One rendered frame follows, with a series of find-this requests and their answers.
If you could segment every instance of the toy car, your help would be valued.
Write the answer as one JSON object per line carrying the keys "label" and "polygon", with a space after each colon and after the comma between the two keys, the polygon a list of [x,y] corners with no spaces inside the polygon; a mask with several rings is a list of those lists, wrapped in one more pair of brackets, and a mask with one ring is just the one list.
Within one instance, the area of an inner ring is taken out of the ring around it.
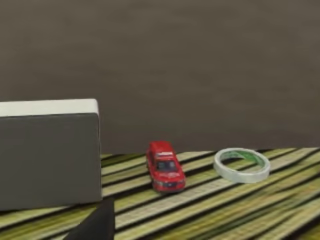
{"label": "toy car", "polygon": [[172,193],[185,188],[186,176],[169,142],[150,142],[146,153],[146,165],[153,189],[157,192]]}

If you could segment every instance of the table surface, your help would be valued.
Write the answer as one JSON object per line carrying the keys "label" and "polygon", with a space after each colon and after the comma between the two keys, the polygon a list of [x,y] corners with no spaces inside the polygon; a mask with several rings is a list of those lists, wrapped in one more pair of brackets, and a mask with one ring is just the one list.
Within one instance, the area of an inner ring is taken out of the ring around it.
{"label": "table surface", "polygon": [[[286,148],[263,153],[272,173],[255,184],[234,184],[213,170],[214,152],[178,154],[187,175],[185,191],[152,190],[142,154],[104,155],[103,195],[115,197],[115,240],[277,240],[320,216],[320,148]],[[246,160],[232,168],[252,166]],[[95,204],[0,213],[1,240],[61,240]],[[300,230],[320,239],[320,226]]]}

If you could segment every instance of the striped surface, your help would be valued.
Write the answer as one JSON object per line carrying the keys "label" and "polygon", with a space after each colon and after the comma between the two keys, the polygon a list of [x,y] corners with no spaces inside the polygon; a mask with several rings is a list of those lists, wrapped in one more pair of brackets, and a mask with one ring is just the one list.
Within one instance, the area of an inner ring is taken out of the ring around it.
{"label": "striped surface", "polygon": [[[276,240],[320,216],[320,149],[288,148],[263,153],[272,174],[260,183],[234,184],[212,167],[213,152],[184,152],[185,191],[160,195],[151,188],[145,157],[105,155],[103,195],[114,196],[115,240]],[[252,168],[245,160],[234,169]],[[61,240],[95,205],[0,213],[1,240]],[[320,239],[318,225],[300,239]]]}

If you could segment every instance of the white ring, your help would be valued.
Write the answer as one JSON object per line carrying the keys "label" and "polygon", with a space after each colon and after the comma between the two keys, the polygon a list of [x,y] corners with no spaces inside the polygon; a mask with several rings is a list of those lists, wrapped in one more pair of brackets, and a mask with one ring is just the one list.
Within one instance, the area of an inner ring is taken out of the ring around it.
{"label": "white ring", "polygon": [[[229,158],[242,158],[253,160],[262,168],[256,172],[240,172],[233,170],[222,164],[222,161]],[[214,156],[213,167],[217,173],[234,183],[254,184],[268,178],[270,172],[270,161],[264,155],[251,149],[246,148],[226,148],[220,150]]]}

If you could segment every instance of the brown wall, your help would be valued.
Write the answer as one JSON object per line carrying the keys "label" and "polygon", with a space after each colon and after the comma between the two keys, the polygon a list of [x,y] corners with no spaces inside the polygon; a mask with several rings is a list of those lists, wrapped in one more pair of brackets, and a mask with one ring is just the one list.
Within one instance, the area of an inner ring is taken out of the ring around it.
{"label": "brown wall", "polygon": [[0,100],[97,98],[103,151],[320,146],[316,0],[2,0]]}

